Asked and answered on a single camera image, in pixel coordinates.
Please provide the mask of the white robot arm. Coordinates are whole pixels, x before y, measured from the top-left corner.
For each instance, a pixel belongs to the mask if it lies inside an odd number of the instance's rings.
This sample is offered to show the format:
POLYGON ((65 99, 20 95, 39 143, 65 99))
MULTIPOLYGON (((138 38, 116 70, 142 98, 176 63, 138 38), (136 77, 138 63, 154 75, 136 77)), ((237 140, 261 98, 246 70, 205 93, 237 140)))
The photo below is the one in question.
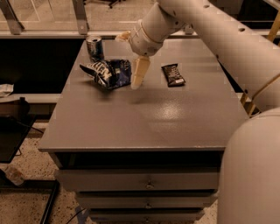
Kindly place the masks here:
POLYGON ((259 109, 230 137, 220 168, 218 224, 280 224, 280 47, 209 0, 157 0, 136 26, 118 35, 138 58, 139 88, 151 56, 190 25, 259 109))

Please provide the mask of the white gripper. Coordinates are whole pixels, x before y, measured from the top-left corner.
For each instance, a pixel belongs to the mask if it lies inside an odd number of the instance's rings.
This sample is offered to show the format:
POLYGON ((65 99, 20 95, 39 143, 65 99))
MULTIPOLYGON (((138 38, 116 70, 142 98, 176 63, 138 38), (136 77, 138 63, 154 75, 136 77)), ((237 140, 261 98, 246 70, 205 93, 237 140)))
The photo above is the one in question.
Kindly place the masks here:
POLYGON ((143 28, 142 20, 138 20, 137 24, 131 31, 124 31, 115 37, 115 41, 129 41, 131 50, 138 56, 132 63, 131 88, 138 89, 144 80, 149 66, 150 56, 155 55, 163 46, 162 43, 155 42, 150 39, 143 28))

